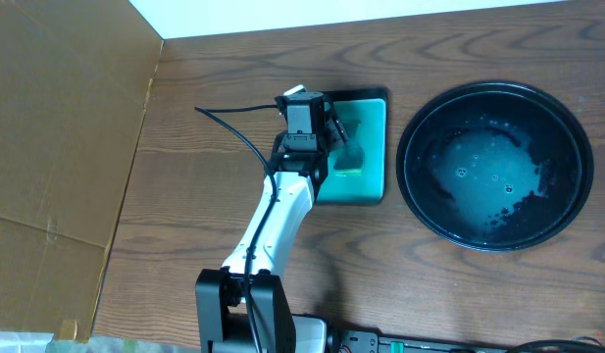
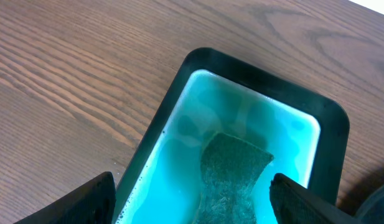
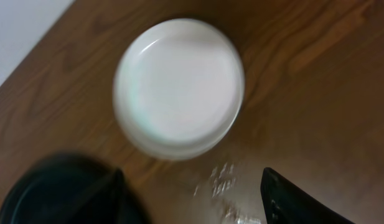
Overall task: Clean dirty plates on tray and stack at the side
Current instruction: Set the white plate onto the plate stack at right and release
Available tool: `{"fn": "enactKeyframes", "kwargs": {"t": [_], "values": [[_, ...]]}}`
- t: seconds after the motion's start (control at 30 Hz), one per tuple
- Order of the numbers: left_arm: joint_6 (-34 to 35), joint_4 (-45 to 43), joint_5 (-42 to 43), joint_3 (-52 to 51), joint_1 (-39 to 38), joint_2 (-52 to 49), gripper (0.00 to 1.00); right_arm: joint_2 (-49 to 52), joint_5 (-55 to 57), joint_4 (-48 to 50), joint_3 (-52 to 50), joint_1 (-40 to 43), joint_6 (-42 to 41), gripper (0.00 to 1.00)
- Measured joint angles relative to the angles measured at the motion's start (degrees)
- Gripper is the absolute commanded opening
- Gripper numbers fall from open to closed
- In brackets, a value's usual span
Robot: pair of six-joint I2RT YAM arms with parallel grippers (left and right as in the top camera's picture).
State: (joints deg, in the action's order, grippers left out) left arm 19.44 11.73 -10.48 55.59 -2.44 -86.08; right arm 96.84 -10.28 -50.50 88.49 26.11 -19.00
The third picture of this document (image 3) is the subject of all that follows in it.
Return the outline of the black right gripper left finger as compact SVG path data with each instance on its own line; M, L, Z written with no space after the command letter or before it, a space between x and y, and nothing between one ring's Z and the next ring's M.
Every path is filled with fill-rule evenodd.
M99 181L102 194L98 223L128 224L124 175L119 169L105 175Z

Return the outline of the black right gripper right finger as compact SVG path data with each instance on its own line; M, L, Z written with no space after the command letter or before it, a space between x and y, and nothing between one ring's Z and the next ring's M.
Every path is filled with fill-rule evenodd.
M270 167L260 191L267 224L352 224Z

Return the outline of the white plate with green stain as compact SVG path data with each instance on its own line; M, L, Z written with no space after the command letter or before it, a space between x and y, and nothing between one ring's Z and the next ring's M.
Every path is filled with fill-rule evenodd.
M222 140L244 90L241 58L222 32L197 19L171 19L126 49L113 79L113 109L139 150L185 160Z

